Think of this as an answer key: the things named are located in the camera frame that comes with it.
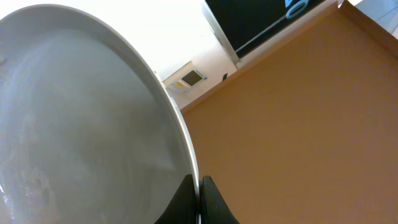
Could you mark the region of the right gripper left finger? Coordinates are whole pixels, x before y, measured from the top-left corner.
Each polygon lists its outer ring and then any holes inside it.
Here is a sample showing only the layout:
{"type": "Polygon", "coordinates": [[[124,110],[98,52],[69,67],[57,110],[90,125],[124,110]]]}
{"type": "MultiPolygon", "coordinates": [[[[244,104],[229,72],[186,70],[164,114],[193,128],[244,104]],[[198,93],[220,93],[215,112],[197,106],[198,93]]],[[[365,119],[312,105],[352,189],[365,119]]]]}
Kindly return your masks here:
{"type": "Polygon", "coordinates": [[[188,174],[155,224],[196,224],[196,222],[197,195],[193,176],[188,174]]]}

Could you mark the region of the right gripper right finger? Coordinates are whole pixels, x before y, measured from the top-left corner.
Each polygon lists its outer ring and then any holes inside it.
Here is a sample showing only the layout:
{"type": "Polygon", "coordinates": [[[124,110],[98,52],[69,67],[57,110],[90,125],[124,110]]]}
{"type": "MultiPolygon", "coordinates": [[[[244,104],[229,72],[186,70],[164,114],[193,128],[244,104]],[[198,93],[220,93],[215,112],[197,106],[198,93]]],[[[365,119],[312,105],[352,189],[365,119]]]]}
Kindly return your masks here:
{"type": "Polygon", "coordinates": [[[201,224],[239,224],[209,175],[200,182],[200,214],[201,224]]]}

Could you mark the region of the pale blue plate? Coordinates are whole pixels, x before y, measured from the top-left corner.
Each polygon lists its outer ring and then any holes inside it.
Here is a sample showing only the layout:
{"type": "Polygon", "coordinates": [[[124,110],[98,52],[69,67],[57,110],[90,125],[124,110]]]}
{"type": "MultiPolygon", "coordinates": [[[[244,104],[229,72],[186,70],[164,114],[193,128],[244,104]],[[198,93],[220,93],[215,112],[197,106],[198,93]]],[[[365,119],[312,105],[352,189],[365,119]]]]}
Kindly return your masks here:
{"type": "Polygon", "coordinates": [[[165,85],[109,25],[56,4],[1,19],[1,222],[155,223],[198,166],[165,85]]]}

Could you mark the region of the white wall control panel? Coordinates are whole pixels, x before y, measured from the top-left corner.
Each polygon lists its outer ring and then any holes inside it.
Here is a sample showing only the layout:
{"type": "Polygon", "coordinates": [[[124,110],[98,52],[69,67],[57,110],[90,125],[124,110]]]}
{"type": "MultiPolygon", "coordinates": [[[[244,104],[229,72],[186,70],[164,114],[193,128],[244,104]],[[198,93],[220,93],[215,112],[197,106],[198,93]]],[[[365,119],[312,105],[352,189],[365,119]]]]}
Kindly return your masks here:
{"type": "Polygon", "coordinates": [[[207,79],[197,66],[189,61],[166,78],[163,83],[174,93],[183,94],[191,91],[207,79]]]}

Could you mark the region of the dark framed wall board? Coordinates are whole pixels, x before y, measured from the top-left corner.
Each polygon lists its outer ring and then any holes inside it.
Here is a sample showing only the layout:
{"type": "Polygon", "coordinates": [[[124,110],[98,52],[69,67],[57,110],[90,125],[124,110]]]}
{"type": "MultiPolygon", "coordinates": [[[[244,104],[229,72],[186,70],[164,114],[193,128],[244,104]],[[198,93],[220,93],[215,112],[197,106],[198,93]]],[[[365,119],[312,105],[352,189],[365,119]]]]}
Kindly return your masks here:
{"type": "Polygon", "coordinates": [[[337,0],[203,0],[202,13],[238,67],[323,12],[337,0]]]}

